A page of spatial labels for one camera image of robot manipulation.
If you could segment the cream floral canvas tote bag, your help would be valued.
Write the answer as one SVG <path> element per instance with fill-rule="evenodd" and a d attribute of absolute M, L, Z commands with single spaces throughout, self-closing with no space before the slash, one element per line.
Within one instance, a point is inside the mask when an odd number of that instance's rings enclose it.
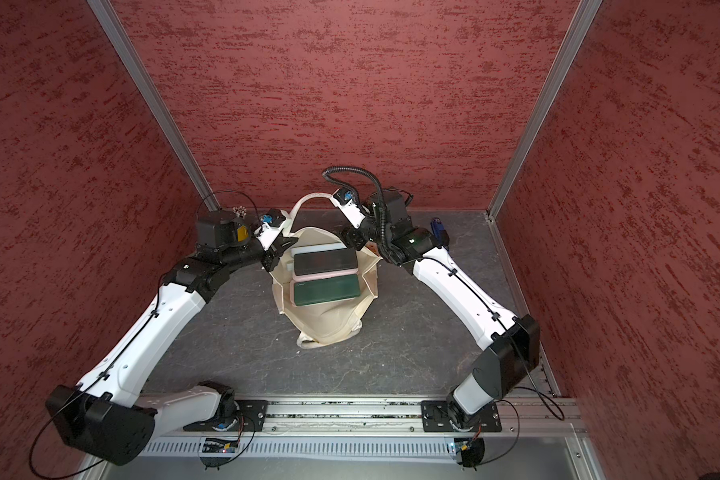
<path fill-rule="evenodd" d="M 378 264 L 374 247 L 359 250 L 325 229 L 305 226 L 293 229 L 301 207 L 328 193 L 310 193 L 285 214 L 284 235 L 297 242 L 288 248 L 270 272 L 278 311 L 299 330 L 297 345 L 316 349 L 356 336 L 362 317 L 378 297 Z"/>

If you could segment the green pencil case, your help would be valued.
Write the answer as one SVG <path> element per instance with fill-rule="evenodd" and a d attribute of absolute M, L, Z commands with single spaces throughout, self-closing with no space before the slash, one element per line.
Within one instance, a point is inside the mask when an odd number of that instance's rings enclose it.
<path fill-rule="evenodd" d="M 297 306 L 310 306 L 353 299 L 361 294 L 356 274 L 292 283 L 291 300 Z"/>

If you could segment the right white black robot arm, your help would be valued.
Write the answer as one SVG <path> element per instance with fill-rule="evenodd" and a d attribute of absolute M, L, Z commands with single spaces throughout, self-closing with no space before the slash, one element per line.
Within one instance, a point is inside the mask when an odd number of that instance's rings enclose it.
<path fill-rule="evenodd" d="M 351 225 L 347 245 L 360 249 L 374 243 L 386 261 L 432 290 L 481 349 L 470 373 L 446 400 L 451 425 L 467 430 L 484 407 L 504 399 L 538 366 L 538 322 L 516 315 L 482 290 L 452 259 L 443 235 L 413 225 L 397 191 L 383 190 L 360 205 L 354 192 L 342 187 L 331 195 L 331 203 Z"/>

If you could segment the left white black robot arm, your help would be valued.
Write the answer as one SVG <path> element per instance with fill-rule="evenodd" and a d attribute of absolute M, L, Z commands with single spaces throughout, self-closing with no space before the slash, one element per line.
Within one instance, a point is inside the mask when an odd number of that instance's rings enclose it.
<path fill-rule="evenodd" d="M 62 442 L 121 466 L 152 439 L 189 425 L 243 429 L 233 389 L 218 382 L 152 399 L 142 390 L 178 334 L 232 273 L 252 264 L 274 269 L 297 241 L 289 234 L 292 223 L 278 209 L 254 220 L 223 210 L 198 216 L 194 253 L 160 278 L 155 298 L 103 360 L 76 386 L 60 385 L 48 397 L 49 423 Z"/>

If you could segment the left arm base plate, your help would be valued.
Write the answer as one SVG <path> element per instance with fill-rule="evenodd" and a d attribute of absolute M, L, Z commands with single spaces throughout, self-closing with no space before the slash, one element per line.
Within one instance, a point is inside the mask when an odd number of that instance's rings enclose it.
<path fill-rule="evenodd" d="M 270 403 L 267 400 L 236 400 L 231 417 L 212 418 L 183 427 L 185 432 L 261 432 Z"/>

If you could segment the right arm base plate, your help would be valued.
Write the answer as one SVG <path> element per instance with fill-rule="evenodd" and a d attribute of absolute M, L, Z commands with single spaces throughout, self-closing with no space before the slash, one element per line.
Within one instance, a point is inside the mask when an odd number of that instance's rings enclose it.
<path fill-rule="evenodd" d="M 468 414 L 455 401 L 425 400 L 420 403 L 423 430 L 455 433 L 497 433 L 502 431 L 495 403 L 488 403 L 479 411 Z"/>

